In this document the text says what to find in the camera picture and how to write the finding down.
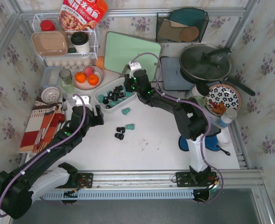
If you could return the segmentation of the teal capsule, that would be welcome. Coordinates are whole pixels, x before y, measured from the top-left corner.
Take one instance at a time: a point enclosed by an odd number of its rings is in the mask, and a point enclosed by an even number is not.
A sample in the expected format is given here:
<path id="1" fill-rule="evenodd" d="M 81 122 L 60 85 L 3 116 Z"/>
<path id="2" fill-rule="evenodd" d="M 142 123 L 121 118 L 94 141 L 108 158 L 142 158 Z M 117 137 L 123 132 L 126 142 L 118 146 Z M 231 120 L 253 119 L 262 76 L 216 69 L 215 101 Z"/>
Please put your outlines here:
<path id="1" fill-rule="evenodd" d="M 122 109 L 121 112 L 122 112 L 123 115 L 127 115 L 130 111 L 131 111 L 130 108 L 125 108 L 125 109 Z"/>
<path id="2" fill-rule="evenodd" d="M 133 92 L 125 92 L 125 97 L 127 98 L 131 97 L 132 95 L 134 95 Z"/>
<path id="3" fill-rule="evenodd" d="M 100 94 L 100 95 L 98 96 L 99 102 L 100 102 L 100 103 L 103 103 L 104 98 L 105 98 L 104 95 Z"/>
<path id="4" fill-rule="evenodd" d="M 118 103 L 121 103 L 121 102 L 123 102 L 124 100 L 126 100 L 125 98 L 119 98 L 118 100 L 117 100 L 117 102 Z"/>
<path id="5" fill-rule="evenodd" d="M 126 128 L 127 130 L 134 130 L 134 129 L 135 129 L 135 125 L 134 125 L 134 124 L 127 124 L 127 125 L 125 126 L 125 128 Z"/>
<path id="6" fill-rule="evenodd" d="M 110 102 L 110 106 L 111 106 L 111 107 L 114 107 L 114 106 L 116 106 L 117 104 L 118 104 L 117 101 L 111 101 L 111 102 Z"/>

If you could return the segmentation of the white storage basket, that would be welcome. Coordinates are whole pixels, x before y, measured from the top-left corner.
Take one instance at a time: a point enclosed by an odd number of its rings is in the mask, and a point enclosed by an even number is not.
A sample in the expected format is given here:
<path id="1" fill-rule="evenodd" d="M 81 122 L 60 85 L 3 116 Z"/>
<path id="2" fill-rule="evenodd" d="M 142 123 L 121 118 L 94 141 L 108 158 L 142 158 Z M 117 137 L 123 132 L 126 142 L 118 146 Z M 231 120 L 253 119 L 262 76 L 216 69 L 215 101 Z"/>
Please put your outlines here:
<path id="1" fill-rule="evenodd" d="M 123 107 L 125 107 L 128 103 L 130 103 L 131 101 L 133 101 L 135 98 L 137 98 L 137 93 L 136 92 L 133 92 L 134 95 L 132 95 L 131 97 L 127 98 L 127 97 L 124 97 L 126 100 L 124 100 L 123 102 L 121 103 L 118 103 L 116 106 L 112 107 L 111 109 L 106 109 L 106 105 L 103 104 L 103 103 L 100 103 L 99 100 L 98 100 L 98 96 L 100 94 L 104 95 L 104 96 L 107 96 L 107 93 L 109 91 L 112 91 L 116 86 L 119 86 L 119 85 L 123 85 L 124 84 L 124 81 L 125 81 L 125 78 L 124 77 L 120 77 L 114 81 L 112 81 L 111 83 L 107 84 L 106 86 L 98 89 L 96 92 L 95 92 L 95 100 L 96 100 L 96 104 L 97 105 L 100 105 L 101 108 L 102 108 L 102 111 L 103 112 L 114 112 L 118 109 L 121 109 Z"/>

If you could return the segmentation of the grey blue oven mitt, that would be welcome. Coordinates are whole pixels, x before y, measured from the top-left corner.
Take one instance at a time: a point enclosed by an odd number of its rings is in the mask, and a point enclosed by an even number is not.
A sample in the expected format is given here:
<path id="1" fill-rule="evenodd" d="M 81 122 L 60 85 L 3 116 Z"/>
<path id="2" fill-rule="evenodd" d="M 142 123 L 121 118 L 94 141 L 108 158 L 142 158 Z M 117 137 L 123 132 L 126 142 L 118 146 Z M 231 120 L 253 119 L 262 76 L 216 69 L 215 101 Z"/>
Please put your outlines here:
<path id="1" fill-rule="evenodd" d="M 188 147 L 188 143 L 187 140 L 183 137 L 180 136 L 179 140 L 178 140 L 178 145 L 180 150 L 188 152 L 189 151 L 189 147 Z M 218 152 L 218 151 L 222 151 L 224 152 L 227 156 L 230 156 L 230 152 L 222 149 L 219 145 L 218 145 L 218 140 L 216 135 L 210 135 L 208 137 L 205 138 L 205 147 L 213 152 Z"/>

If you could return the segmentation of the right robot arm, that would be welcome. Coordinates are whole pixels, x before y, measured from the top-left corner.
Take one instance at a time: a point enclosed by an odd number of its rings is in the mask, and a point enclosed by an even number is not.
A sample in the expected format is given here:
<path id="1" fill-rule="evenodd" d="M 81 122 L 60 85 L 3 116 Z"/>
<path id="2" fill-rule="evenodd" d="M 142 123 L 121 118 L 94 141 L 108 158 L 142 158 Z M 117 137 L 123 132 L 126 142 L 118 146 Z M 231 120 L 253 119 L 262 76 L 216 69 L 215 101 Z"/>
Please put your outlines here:
<path id="1" fill-rule="evenodd" d="M 174 99 L 151 86 L 145 70 L 137 70 L 132 75 L 124 75 L 124 86 L 128 92 L 136 92 L 145 105 L 172 113 L 179 133 L 185 138 L 190 153 L 190 177 L 200 184 L 211 175 L 211 166 L 205 159 L 205 136 L 211 123 L 194 98 Z"/>

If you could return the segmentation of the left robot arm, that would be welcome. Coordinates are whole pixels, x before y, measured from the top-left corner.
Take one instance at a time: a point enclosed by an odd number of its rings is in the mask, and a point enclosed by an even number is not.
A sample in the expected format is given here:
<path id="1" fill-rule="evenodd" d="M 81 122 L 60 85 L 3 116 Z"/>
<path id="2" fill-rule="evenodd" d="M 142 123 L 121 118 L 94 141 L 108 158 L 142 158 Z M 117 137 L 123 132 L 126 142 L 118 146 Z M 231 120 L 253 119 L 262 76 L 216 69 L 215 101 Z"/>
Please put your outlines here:
<path id="1" fill-rule="evenodd" d="M 90 127 L 103 124 L 99 105 L 92 110 L 75 106 L 71 119 L 41 152 L 10 173 L 0 172 L 0 217 L 21 218 L 47 192 L 74 182 L 78 171 L 66 162 L 49 174 L 45 171 L 79 145 Z"/>

